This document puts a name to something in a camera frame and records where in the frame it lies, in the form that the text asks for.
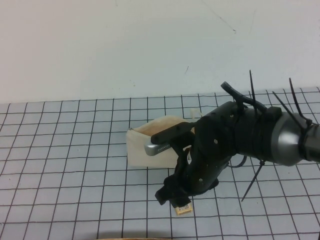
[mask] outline black grid lines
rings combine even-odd
[[[319,122],[320,90],[296,92],[302,112]],[[296,111],[290,91],[276,93]],[[268,91],[256,98],[279,106]],[[129,127],[162,115],[193,121],[193,109],[207,114],[232,100],[213,93],[0,105],[0,239],[316,239],[316,163],[266,163],[243,202],[259,161],[226,168],[219,186],[193,197],[194,211],[179,217],[154,197],[173,169],[128,165]]]

